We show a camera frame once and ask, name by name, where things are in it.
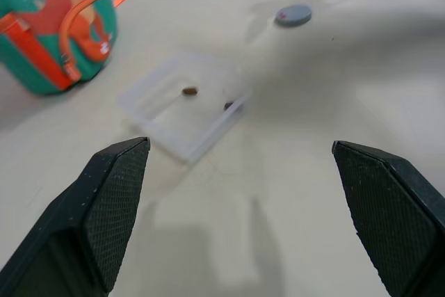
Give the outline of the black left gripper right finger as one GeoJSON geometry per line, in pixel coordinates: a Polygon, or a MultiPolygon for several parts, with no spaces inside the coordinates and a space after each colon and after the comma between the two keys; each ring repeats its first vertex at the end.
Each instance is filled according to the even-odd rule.
{"type": "Polygon", "coordinates": [[[444,197],[406,159],[336,141],[356,233],[390,296],[444,295],[444,197]]]}

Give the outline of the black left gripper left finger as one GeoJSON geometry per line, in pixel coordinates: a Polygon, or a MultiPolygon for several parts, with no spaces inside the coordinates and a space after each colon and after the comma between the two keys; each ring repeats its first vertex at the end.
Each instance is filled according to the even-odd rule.
{"type": "Polygon", "coordinates": [[[1,269],[2,296],[108,296],[136,222],[150,141],[95,153],[1,269]]]}

